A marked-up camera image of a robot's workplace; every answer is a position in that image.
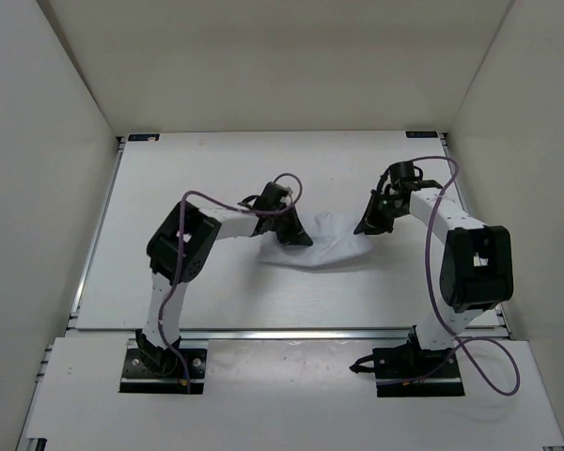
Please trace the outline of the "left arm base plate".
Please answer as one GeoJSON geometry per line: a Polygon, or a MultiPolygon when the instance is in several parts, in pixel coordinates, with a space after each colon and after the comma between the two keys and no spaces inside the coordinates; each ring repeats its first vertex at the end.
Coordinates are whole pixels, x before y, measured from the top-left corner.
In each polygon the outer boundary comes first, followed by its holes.
{"type": "Polygon", "coordinates": [[[180,353],[188,365],[189,381],[176,356],[172,363],[159,367],[134,341],[129,341],[118,390],[125,394],[202,395],[207,369],[207,343],[191,344],[180,353]]]}

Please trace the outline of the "white skirt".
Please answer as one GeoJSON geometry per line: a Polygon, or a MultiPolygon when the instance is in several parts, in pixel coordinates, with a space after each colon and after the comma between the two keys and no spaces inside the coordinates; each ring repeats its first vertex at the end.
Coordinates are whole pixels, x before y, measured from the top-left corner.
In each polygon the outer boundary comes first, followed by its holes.
{"type": "Polygon", "coordinates": [[[345,263],[369,254],[373,245],[364,234],[353,233],[357,213],[299,212],[310,246],[283,246],[275,234],[266,234],[260,243],[257,261],[294,268],[320,268],[345,263]]]}

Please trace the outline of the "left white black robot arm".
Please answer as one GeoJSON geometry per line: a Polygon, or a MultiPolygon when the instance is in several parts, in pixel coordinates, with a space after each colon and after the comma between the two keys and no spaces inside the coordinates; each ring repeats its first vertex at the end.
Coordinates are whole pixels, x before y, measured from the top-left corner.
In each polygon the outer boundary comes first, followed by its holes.
{"type": "Polygon", "coordinates": [[[151,301],[147,322],[135,331],[141,360],[157,377],[190,382],[190,359],[180,348],[178,322],[186,291],[203,270],[215,243],[269,232],[283,246],[313,245],[287,194],[274,201],[251,195],[232,208],[213,210],[181,201],[169,213],[147,245],[151,301]]]}

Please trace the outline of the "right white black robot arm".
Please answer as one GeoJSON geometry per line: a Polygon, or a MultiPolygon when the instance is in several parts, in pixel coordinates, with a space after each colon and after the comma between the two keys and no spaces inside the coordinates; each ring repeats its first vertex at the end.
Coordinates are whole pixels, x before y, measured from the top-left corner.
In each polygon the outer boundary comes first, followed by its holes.
{"type": "Polygon", "coordinates": [[[429,294],[440,298],[434,301],[432,313],[414,327],[410,337],[414,345],[402,354],[406,371],[420,377],[435,367],[435,352],[451,348],[474,319],[511,298],[511,241],[505,227],[486,225],[470,216],[436,186],[373,190],[354,232],[390,233],[394,222],[406,215],[427,226],[426,276],[431,276],[431,239],[444,245],[439,282],[427,282],[429,294]]]}

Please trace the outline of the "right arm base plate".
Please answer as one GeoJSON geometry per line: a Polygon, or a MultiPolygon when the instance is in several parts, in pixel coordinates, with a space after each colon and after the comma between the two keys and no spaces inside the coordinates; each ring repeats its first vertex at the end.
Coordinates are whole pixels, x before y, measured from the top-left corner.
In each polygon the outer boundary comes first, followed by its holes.
{"type": "Polygon", "coordinates": [[[373,374],[378,398],[463,397],[462,376],[452,349],[422,350],[415,341],[374,348],[349,366],[373,374]]]}

